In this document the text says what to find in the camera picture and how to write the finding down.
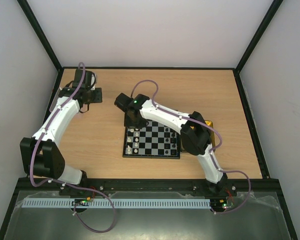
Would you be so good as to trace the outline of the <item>black magnetic chess board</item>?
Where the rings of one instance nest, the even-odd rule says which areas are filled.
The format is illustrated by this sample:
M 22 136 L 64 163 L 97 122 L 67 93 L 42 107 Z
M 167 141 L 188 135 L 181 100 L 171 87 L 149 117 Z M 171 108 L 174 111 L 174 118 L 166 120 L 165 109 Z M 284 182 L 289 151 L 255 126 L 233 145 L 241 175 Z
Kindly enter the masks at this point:
M 173 129 L 153 120 L 147 120 L 146 127 L 139 131 L 130 132 L 125 128 L 122 156 L 124 158 L 149 158 L 149 159 L 179 159 L 181 155 L 180 135 Z M 131 147 L 131 154 L 127 153 L 127 146 Z

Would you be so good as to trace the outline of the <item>gold metal tin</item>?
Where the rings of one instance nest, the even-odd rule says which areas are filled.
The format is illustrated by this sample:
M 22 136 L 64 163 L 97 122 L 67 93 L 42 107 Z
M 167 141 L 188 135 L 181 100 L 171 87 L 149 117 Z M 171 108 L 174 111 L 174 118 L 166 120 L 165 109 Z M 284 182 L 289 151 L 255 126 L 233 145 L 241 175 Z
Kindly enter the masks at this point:
M 211 130 L 192 121 L 181 125 L 180 137 L 183 149 L 194 156 L 203 155 L 214 142 Z

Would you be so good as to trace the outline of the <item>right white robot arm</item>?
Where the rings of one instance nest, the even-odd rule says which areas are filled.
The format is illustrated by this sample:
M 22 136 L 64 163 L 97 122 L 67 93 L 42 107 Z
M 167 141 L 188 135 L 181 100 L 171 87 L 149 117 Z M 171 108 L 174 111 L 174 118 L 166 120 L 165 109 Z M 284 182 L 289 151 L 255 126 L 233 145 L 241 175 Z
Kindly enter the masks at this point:
M 124 112 L 125 127 L 143 128 L 151 120 L 178 133 L 185 151 L 197 157 L 205 174 L 208 191 L 214 196 L 225 191 L 228 177 L 215 156 L 211 138 L 213 130 L 199 112 L 179 112 L 160 105 L 143 94 L 132 98 L 120 93 L 114 105 Z

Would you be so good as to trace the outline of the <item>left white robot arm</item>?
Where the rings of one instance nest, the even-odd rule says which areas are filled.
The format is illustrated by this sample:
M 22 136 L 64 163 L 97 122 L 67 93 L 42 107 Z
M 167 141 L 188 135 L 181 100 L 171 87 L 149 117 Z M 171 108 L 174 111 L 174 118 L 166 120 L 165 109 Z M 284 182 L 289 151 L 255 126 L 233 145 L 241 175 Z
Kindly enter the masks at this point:
M 97 75 L 84 67 L 75 70 L 74 79 L 59 88 L 54 96 L 50 115 L 32 137 L 20 142 L 25 173 L 34 187 L 56 181 L 80 186 L 87 179 L 84 170 L 69 166 L 60 149 L 61 139 L 73 117 L 82 108 L 102 102 L 102 90 L 96 87 Z

